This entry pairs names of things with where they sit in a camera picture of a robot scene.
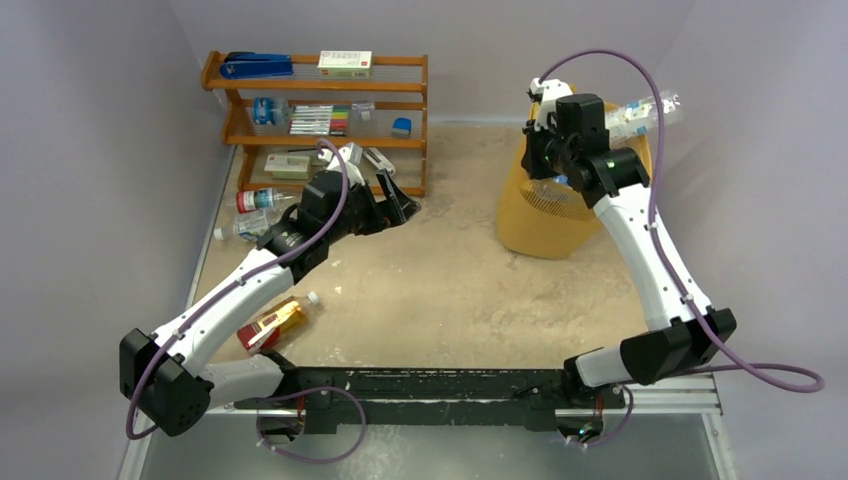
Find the clear bottle blue white label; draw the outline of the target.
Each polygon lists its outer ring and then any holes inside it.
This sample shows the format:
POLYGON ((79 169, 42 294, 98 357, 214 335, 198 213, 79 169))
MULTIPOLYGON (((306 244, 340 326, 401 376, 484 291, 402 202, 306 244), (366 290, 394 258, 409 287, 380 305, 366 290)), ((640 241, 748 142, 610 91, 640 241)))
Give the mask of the clear bottle blue white label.
POLYGON ((279 219, 280 214, 278 209, 237 214, 229 225, 216 227, 213 230, 213 238, 218 241, 241 238, 255 242, 279 219))

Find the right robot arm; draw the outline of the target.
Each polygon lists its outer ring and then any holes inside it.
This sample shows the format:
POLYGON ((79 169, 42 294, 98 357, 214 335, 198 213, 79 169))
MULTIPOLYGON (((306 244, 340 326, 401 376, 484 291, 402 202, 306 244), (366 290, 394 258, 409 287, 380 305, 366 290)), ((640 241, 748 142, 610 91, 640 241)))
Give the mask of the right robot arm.
POLYGON ((736 330, 730 309, 715 309, 691 280, 680 256, 654 241, 668 232, 650 207, 651 179, 636 150, 613 148, 605 105, 595 94, 568 92, 530 96, 534 112, 522 168, 532 179, 567 178, 614 240, 640 297, 646 332, 614 347, 565 360, 561 392, 576 407, 618 383, 650 385, 706 365, 717 340, 736 330))

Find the yellow mesh waste bin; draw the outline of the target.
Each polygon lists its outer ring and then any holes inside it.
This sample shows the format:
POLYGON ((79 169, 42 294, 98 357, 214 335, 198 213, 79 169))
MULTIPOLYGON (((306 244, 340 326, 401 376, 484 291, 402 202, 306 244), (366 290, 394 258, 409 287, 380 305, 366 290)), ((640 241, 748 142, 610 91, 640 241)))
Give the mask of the yellow mesh waste bin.
POLYGON ((542 259, 564 259, 598 232, 601 200, 628 187, 650 187, 647 147, 614 148, 605 125, 608 107, 597 95, 573 94, 556 101, 550 131, 570 137, 566 174, 530 179, 521 167, 524 144, 513 162, 496 212, 496 234, 510 251, 542 259))

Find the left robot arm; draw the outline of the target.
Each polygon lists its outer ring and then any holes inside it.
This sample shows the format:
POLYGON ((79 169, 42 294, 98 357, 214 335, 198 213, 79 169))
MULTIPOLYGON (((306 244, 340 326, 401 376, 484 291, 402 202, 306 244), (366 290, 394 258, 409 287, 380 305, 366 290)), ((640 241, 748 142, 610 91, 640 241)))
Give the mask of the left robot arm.
POLYGON ((144 436, 134 429, 138 412, 175 437, 222 403, 262 398, 284 409, 295 402, 298 382, 267 355, 237 364, 232 380, 216 375, 210 360, 263 305, 323 263, 334 243, 403 225, 420 211, 420 203, 386 171, 377 179, 380 199, 367 182, 340 171, 319 172, 300 200, 283 210, 238 267, 198 303, 152 333, 133 329, 123 337, 119 390, 130 402, 125 424, 130 439, 144 436))

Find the amber bottle red gold label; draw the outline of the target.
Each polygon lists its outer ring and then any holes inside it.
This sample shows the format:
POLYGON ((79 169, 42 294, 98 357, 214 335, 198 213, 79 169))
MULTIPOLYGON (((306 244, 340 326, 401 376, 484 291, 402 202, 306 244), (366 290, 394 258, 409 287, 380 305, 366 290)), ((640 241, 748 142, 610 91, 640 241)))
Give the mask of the amber bottle red gold label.
POLYGON ((304 326, 322 309, 322 301, 314 291, 305 296, 290 296, 255 316, 241 327, 236 337, 251 355, 272 349, 285 335, 304 326))

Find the clear bottle red label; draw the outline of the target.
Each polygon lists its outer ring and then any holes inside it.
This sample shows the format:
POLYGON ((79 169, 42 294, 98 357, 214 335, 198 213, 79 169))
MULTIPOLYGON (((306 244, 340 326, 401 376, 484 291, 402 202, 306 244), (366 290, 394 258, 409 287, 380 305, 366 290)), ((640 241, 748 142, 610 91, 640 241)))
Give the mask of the clear bottle red label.
POLYGON ((292 192, 277 188, 238 191, 230 202, 239 214, 276 209, 297 199, 292 192))

